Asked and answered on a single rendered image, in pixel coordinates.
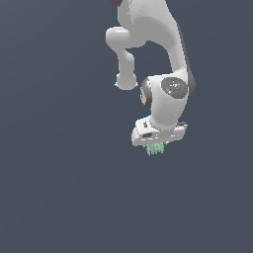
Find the small pale green object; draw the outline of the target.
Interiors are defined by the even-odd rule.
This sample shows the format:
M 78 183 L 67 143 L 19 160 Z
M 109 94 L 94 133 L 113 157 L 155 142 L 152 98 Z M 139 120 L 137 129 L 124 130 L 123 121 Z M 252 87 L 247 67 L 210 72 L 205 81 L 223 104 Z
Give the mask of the small pale green object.
M 164 152 L 164 143 L 151 143 L 146 145 L 146 151 L 148 155 L 163 153 Z

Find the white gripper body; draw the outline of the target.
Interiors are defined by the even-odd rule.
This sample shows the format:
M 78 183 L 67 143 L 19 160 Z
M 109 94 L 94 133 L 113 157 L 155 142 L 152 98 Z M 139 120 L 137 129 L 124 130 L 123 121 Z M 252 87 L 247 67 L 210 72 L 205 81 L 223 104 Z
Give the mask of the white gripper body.
M 182 139 L 187 127 L 187 123 L 177 123 L 174 128 L 164 130 L 154 127 L 150 122 L 150 118 L 146 117 L 135 122 L 131 142 L 134 146 L 146 146 L 147 144 L 159 142 L 167 144 Z

